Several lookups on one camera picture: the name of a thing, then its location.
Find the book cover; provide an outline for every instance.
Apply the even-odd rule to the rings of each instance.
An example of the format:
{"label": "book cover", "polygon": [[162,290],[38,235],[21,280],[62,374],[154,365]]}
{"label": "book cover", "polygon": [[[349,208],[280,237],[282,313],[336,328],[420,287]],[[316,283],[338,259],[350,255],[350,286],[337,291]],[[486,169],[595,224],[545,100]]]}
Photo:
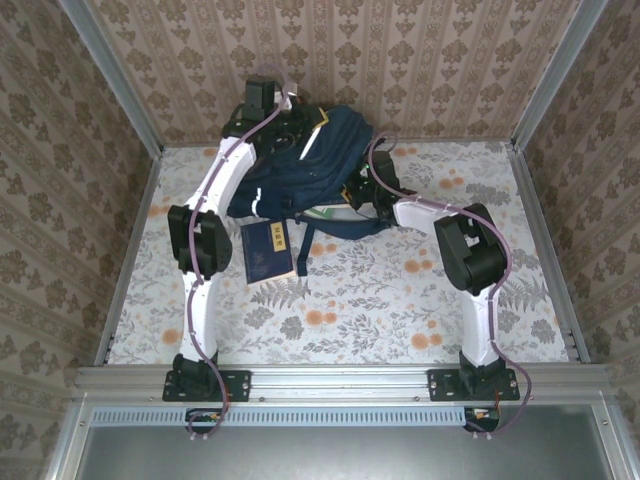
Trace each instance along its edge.
{"label": "book cover", "polygon": [[248,284],[295,275],[286,221],[252,223],[240,232]]}

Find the patterned wallpaper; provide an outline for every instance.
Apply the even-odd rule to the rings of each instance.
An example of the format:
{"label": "patterned wallpaper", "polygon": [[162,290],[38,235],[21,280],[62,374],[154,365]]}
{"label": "patterned wallpaper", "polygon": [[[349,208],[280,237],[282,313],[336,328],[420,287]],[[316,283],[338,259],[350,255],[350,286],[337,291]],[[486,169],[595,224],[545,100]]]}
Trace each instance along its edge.
{"label": "patterned wallpaper", "polygon": [[640,2],[611,0],[526,157],[594,361],[640,440]]}
{"label": "patterned wallpaper", "polygon": [[0,2],[0,478],[37,478],[150,159],[56,1]]}
{"label": "patterned wallpaper", "polygon": [[405,138],[508,138],[578,0],[89,0],[165,144],[215,139],[265,63]]}

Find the metal ventilation grille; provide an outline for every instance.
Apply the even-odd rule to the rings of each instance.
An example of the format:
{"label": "metal ventilation grille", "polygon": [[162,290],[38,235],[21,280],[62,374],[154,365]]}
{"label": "metal ventilation grille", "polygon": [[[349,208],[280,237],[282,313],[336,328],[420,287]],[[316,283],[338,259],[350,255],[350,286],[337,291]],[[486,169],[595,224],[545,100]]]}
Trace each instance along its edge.
{"label": "metal ventilation grille", "polygon": [[[100,407],[91,426],[185,426],[185,407]],[[462,407],[247,408],[233,407],[224,424],[235,427],[384,427],[464,425]],[[194,422],[195,426],[210,423]]]}

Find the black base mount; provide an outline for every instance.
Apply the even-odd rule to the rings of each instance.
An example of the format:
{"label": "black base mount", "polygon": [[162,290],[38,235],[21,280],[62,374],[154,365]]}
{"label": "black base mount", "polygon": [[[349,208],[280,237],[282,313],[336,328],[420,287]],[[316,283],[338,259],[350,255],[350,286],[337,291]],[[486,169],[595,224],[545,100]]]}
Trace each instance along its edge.
{"label": "black base mount", "polygon": [[501,358],[475,367],[460,352],[460,368],[428,370],[427,380],[432,402],[520,399],[516,374]]}
{"label": "black base mount", "polygon": [[[215,365],[218,353],[211,359]],[[220,370],[230,402],[248,402],[251,392],[250,370]],[[173,370],[167,372],[162,391],[165,402],[221,402],[222,391],[213,370],[205,362],[194,362],[178,354]]]}

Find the navy backpack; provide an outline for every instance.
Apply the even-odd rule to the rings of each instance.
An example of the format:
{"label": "navy backpack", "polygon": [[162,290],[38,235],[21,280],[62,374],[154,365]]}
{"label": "navy backpack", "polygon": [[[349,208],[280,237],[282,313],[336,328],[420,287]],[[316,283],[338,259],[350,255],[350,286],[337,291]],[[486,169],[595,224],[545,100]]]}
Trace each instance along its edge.
{"label": "navy backpack", "polygon": [[315,229],[357,240],[391,226],[381,219],[323,220],[302,212],[335,199],[347,177],[362,167],[363,155],[373,138],[373,127],[362,114],[346,105],[327,112],[315,142],[300,160],[304,145],[263,158],[240,182],[227,214],[275,220],[295,219],[308,224],[298,257],[298,275],[306,275],[306,260]]}

